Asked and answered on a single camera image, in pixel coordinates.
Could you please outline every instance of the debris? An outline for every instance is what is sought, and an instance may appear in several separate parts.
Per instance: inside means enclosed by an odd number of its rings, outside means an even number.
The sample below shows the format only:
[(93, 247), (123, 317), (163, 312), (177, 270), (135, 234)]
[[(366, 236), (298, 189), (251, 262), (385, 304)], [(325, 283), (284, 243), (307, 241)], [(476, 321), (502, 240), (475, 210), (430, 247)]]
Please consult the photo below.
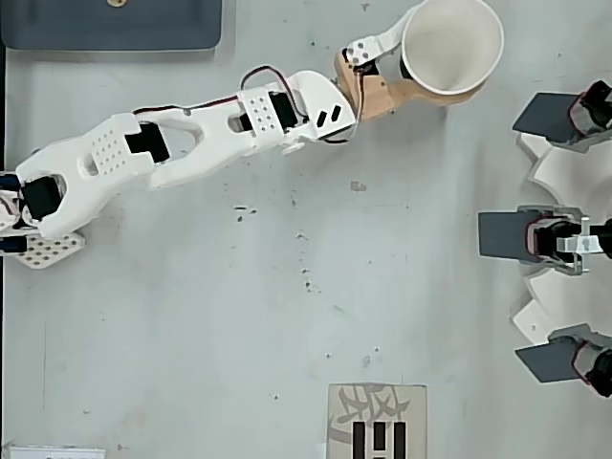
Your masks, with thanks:
[(362, 184), (361, 182), (357, 182), (356, 180), (351, 182), (351, 191), (356, 191), (358, 193), (362, 193), (367, 191), (367, 185)]

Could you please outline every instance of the gray panel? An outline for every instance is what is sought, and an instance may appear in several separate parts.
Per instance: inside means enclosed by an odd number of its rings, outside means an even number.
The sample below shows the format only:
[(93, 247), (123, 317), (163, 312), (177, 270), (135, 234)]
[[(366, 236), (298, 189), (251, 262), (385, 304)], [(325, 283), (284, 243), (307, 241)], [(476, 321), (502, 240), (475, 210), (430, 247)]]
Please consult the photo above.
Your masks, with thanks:
[(548, 344), (518, 349), (516, 356), (541, 383), (577, 380), (572, 358), (577, 342), (571, 338), (556, 339)]
[(167, 51), (214, 48), (223, 0), (0, 0), (9, 48)]
[(578, 95), (537, 93), (514, 123), (513, 130), (565, 143), (576, 136), (567, 112)]
[(541, 216), (537, 210), (516, 212), (481, 212), (478, 214), (480, 254), (495, 258), (539, 263), (540, 258), (527, 251), (527, 225)]

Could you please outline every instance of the cardboard piece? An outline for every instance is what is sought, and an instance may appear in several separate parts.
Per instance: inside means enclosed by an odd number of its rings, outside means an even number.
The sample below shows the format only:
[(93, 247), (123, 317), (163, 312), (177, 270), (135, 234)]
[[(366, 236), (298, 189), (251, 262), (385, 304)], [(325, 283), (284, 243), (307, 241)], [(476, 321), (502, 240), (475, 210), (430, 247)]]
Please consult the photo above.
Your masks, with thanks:
[(326, 459), (426, 459), (426, 387), (338, 384), (328, 396)]

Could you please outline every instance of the white table surface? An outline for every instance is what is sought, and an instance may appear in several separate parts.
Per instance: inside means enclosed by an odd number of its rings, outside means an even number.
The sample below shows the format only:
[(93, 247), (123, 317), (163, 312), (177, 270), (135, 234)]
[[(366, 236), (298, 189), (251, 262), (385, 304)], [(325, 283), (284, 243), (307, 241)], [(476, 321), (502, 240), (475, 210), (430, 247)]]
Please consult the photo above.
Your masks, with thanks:
[[(229, 4), (215, 56), (11, 52), (7, 166), (114, 113), (225, 96), (260, 64), (332, 77), (334, 50), (414, 3)], [(511, 126), (536, 91), (611, 77), (612, 6), (491, 3), (506, 53), (470, 102), (409, 103), (346, 146), (122, 193), (80, 254), (45, 272), (7, 260), (3, 442), (311, 459), (328, 384), (385, 382), (431, 387), (430, 459), (609, 454), (609, 402), (538, 385), (514, 356), (526, 291), (515, 263), (477, 255), (475, 224), (550, 202), (523, 183)], [(238, 223), (236, 205), (257, 213)]]

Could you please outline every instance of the white cup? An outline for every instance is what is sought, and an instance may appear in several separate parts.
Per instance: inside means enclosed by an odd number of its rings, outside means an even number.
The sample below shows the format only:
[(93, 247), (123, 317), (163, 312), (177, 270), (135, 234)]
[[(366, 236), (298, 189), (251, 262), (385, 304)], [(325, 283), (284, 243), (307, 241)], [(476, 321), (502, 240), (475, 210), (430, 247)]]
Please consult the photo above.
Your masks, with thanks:
[(443, 96), (463, 94), (489, 77), (504, 49), (504, 30), (482, 0), (426, 0), (409, 15), (402, 60), (411, 78)]

